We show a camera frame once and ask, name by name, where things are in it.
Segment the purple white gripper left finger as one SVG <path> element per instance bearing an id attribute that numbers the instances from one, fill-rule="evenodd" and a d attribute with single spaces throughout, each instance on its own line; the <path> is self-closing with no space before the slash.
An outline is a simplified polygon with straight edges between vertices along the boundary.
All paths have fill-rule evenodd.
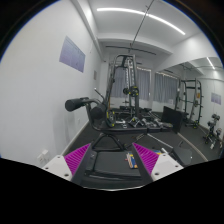
<path id="1" fill-rule="evenodd" d="M 90 145 L 86 144 L 65 156 L 56 155 L 43 167 L 43 170 L 70 181 L 77 173 L 89 147 Z"/>

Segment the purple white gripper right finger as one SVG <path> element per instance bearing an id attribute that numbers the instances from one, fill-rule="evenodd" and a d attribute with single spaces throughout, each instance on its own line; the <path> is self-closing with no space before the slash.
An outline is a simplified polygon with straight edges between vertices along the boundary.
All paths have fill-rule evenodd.
<path id="1" fill-rule="evenodd" d="M 139 165 L 143 165 L 153 181 L 164 178 L 182 169 L 182 166 L 168 153 L 157 154 L 137 143 L 134 143 L 133 147 L 136 152 L 134 156 L 135 160 L 139 160 Z"/>

